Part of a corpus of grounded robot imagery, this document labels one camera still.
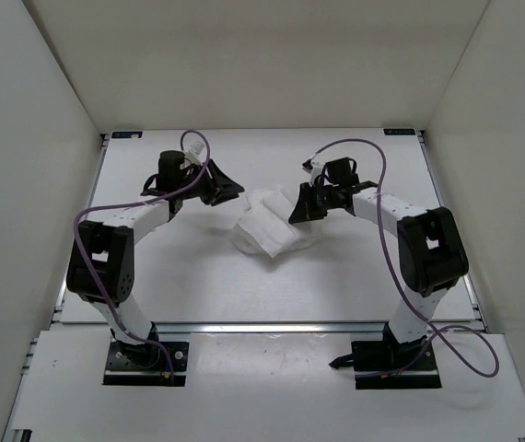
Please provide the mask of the white skirt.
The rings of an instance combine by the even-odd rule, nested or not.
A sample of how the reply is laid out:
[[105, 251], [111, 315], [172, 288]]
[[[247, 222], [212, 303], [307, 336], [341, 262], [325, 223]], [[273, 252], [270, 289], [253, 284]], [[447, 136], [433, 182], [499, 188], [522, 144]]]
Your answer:
[[234, 246], [247, 255], [278, 255], [310, 247], [322, 236], [321, 224], [291, 225], [289, 217], [298, 200], [293, 185], [256, 189], [246, 195], [248, 208], [232, 228]]

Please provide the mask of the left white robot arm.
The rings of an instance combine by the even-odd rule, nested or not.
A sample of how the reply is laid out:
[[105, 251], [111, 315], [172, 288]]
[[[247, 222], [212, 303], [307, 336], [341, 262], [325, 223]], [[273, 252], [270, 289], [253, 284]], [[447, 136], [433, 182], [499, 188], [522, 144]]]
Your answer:
[[123, 207], [102, 222], [77, 224], [67, 289], [101, 313], [119, 351], [139, 366], [155, 364], [168, 351], [132, 295], [135, 245], [170, 222], [186, 200], [216, 206], [243, 192], [213, 160], [200, 158], [197, 148], [167, 150], [160, 153], [157, 172], [145, 181], [138, 204]]

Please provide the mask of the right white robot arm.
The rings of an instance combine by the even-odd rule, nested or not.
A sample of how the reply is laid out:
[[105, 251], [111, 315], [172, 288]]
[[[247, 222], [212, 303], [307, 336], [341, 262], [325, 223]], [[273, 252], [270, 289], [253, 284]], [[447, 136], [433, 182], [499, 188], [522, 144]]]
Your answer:
[[326, 164], [308, 159], [309, 180], [299, 186], [291, 225], [319, 221], [334, 209], [378, 226], [397, 239], [402, 300], [383, 330], [381, 360], [402, 368], [426, 341], [427, 324], [440, 300], [469, 270], [452, 212], [426, 209], [381, 191], [381, 183], [360, 181], [356, 162], [343, 157]]

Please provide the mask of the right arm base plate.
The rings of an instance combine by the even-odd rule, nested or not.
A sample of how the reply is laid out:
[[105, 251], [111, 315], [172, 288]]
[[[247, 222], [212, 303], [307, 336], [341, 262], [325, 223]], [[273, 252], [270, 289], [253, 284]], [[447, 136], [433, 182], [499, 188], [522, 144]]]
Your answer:
[[431, 344], [392, 355], [382, 341], [352, 341], [357, 390], [435, 390], [442, 387]]

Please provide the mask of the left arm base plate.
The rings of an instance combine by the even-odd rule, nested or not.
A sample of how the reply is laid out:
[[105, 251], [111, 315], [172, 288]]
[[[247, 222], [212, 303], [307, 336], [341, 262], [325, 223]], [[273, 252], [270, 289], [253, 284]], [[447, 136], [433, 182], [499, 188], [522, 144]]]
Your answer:
[[184, 387], [189, 342], [162, 342], [172, 362], [152, 345], [130, 345], [112, 340], [102, 383], [106, 386]]

